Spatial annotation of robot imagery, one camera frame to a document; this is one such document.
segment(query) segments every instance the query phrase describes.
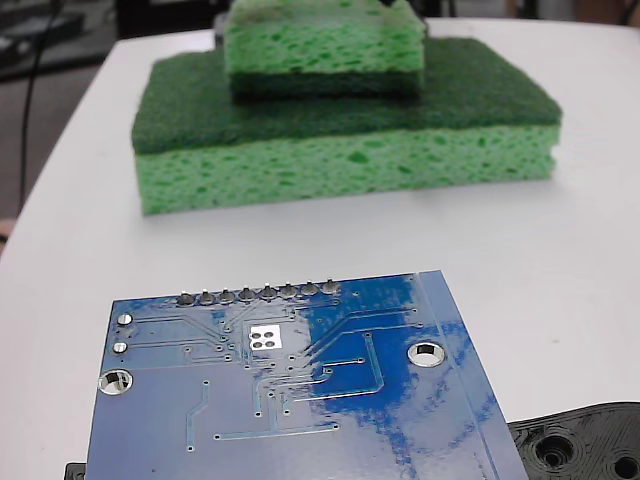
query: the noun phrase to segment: light green sponge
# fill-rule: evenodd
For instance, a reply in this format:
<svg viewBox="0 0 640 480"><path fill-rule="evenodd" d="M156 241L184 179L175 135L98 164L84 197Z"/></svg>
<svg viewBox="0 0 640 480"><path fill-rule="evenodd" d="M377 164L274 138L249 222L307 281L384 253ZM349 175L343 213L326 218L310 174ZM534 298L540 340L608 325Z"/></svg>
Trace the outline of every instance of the light green sponge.
<svg viewBox="0 0 640 480"><path fill-rule="evenodd" d="M236 0L225 29L237 98L416 95L425 23L406 1Z"/></svg>
<svg viewBox="0 0 640 480"><path fill-rule="evenodd" d="M133 130L144 212L548 177L556 103L480 42L426 51L413 101L239 106L222 52L159 62Z"/></svg>

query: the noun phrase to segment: green sponge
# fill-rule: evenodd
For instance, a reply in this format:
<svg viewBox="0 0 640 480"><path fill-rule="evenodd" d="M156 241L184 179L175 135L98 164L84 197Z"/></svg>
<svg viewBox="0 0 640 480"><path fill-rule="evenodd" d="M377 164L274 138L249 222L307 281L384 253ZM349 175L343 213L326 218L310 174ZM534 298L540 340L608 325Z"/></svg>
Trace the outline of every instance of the green sponge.
<svg viewBox="0 0 640 480"><path fill-rule="evenodd" d="M236 98L416 95L424 36L405 1L236 0L226 69Z"/></svg>
<svg viewBox="0 0 640 480"><path fill-rule="evenodd" d="M234 105L222 52L156 64L133 130L145 213L546 178L561 111L488 47L429 40L419 101Z"/></svg>

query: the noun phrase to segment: scrub pad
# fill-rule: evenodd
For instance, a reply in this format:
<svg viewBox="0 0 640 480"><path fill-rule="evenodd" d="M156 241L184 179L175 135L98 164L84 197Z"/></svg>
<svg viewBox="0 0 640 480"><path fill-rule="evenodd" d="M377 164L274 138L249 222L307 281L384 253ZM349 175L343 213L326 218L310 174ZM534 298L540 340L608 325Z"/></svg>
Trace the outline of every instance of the scrub pad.
<svg viewBox="0 0 640 480"><path fill-rule="evenodd" d="M547 178L556 103L480 42L426 51L412 101L235 105L221 51L159 62L133 130L144 212Z"/></svg>
<svg viewBox="0 0 640 480"><path fill-rule="evenodd" d="M236 98L415 96L425 23L409 2L236 0L225 29Z"/></svg>

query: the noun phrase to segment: black plastic piece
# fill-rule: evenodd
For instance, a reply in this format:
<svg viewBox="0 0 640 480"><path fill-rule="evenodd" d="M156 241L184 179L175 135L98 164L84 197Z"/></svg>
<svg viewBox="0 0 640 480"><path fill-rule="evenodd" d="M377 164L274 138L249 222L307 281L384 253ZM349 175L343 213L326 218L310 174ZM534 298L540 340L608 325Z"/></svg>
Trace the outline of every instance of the black plastic piece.
<svg viewBox="0 0 640 480"><path fill-rule="evenodd" d="M84 480L86 464L69 463L64 469L64 480Z"/></svg>
<svg viewBox="0 0 640 480"><path fill-rule="evenodd" d="M509 424L530 480L640 479L640 403Z"/></svg>

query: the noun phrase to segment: mounting hole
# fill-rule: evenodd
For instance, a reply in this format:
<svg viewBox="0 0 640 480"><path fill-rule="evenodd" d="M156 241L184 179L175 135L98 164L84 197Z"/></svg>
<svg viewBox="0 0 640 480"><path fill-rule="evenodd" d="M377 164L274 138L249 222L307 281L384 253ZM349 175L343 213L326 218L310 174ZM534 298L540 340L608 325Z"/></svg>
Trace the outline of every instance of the mounting hole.
<svg viewBox="0 0 640 480"><path fill-rule="evenodd" d="M98 389L106 395L121 395L131 388L133 377L126 370L109 370L100 375Z"/></svg>
<svg viewBox="0 0 640 480"><path fill-rule="evenodd" d="M631 457L622 457L620 458L613 467L614 472L620 478L636 478L638 476L638 472L640 471L640 467L638 467L638 462L636 462Z"/></svg>
<svg viewBox="0 0 640 480"><path fill-rule="evenodd" d="M536 455L547 467L559 468L573 458L573 445L564 437L550 435L538 442Z"/></svg>
<svg viewBox="0 0 640 480"><path fill-rule="evenodd" d="M407 351L409 360L418 367L437 367L444 362L444 349L437 343L423 342L412 345Z"/></svg>

